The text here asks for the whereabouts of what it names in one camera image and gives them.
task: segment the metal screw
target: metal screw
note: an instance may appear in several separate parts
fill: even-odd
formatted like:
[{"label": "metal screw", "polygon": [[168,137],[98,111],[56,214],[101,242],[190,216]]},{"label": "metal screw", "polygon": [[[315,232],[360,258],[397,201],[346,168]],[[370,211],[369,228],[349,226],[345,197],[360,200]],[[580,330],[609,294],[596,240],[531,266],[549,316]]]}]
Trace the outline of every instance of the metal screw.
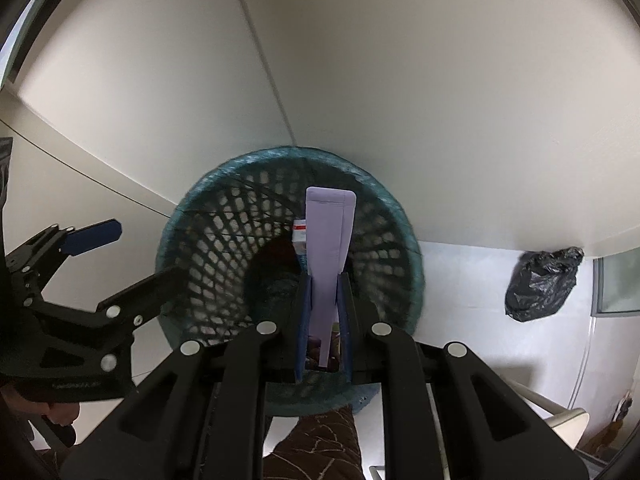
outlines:
[{"label": "metal screw", "polygon": [[391,326],[386,323],[374,323],[371,327],[371,331],[375,335],[389,335],[391,334]]},{"label": "metal screw", "polygon": [[263,321],[258,323],[255,329],[262,335],[269,335],[273,334],[278,329],[278,326],[273,321]]},{"label": "metal screw", "polygon": [[100,360],[100,368],[105,372],[113,372],[118,365],[118,359],[113,354],[107,354]]},{"label": "metal screw", "polygon": [[111,305],[106,312],[106,315],[109,319],[113,319],[114,317],[118,317],[120,315],[120,307],[117,305]]},{"label": "metal screw", "polygon": [[196,355],[200,351],[200,343],[197,341],[185,341],[180,345],[183,355]]},{"label": "metal screw", "polygon": [[466,346],[462,343],[451,343],[447,346],[447,352],[453,357],[464,357],[466,355]]}]

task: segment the white tiled floor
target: white tiled floor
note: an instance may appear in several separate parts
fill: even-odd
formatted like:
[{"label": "white tiled floor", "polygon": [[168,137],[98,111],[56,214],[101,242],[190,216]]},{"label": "white tiled floor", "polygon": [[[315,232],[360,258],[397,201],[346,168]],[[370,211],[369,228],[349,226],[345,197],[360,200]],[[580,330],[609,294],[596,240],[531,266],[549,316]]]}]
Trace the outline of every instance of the white tiled floor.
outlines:
[{"label": "white tiled floor", "polygon": [[[424,309],[414,339],[434,346],[465,342],[500,373],[567,405],[588,339],[593,264],[554,316],[526,323],[504,313],[504,294],[520,252],[420,242]],[[356,416],[364,473],[384,463],[382,400]]]}]

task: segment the woven basket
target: woven basket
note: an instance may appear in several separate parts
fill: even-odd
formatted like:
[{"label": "woven basket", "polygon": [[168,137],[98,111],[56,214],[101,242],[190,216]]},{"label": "woven basket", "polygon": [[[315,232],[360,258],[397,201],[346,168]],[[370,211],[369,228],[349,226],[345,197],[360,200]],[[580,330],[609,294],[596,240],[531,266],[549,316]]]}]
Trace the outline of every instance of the woven basket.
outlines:
[{"label": "woven basket", "polygon": [[[204,175],[168,221],[157,270],[177,264],[191,280],[181,300],[165,305],[160,323],[173,348],[188,339],[225,342],[265,316],[288,308],[297,276],[283,272],[260,291],[248,286],[252,258],[304,218],[309,186],[356,193],[349,252],[354,295],[380,317],[413,333],[422,309],[420,249],[402,207],[369,173],[332,153],[282,147],[234,158]],[[300,416],[352,404],[357,412],[378,391],[343,373],[306,370],[300,384],[268,384],[266,413]]]}]

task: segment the blue gripper pad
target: blue gripper pad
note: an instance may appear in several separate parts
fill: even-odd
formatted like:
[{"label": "blue gripper pad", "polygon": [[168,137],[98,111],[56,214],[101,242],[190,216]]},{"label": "blue gripper pad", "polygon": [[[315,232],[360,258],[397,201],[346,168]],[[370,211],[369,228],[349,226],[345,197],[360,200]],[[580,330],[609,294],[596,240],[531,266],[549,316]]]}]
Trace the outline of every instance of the blue gripper pad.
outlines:
[{"label": "blue gripper pad", "polygon": [[115,218],[70,232],[60,246],[60,251],[69,256],[91,251],[115,242],[122,234],[122,224]]},{"label": "blue gripper pad", "polygon": [[338,321],[340,322],[340,368],[347,377],[347,382],[351,382],[353,377],[353,361],[351,349],[351,333],[349,332],[349,319],[347,318],[347,307],[344,303],[344,291],[341,280],[338,277],[338,289],[336,295],[338,304]]},{"label": "blue gripper pad", "polygon": [[305,300],[300,316],[300,330],[298,331],[298,354],[296,356],[296,381],[302,380],[302,371],[305,369],[306,342],[309,339],[309,320],[311,319],[311,276],[306,276]]}]

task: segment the floor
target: floor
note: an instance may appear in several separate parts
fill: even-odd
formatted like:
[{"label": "floor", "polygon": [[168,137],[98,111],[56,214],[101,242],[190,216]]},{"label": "floor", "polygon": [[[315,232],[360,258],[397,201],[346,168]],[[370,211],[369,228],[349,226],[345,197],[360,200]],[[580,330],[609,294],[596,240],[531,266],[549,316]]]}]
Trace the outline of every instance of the floor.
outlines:
[{"label": "floor", "polygon": [[[465,342],[501,374],[558,404],[587,409],[596,426],[608,421],[616,399],[631,387],[640,355],[640,317],[591,318],[591,260],[580,266],[577,285],[557,314],[520,323],[504,313],[504,292],[519,252],[426,242],[420,248],[426,287],[416,340],[434,346]],[[138,329],[132,350],[134,380],[141,381],[169,352],[158,323]],[[84,403],[74,425],[78,441],[118,402]],[[265,454],[295,422],[274,420]],[[384,463],[380,396],[356,416],[356,426],[369,478],[368,467]]]}]

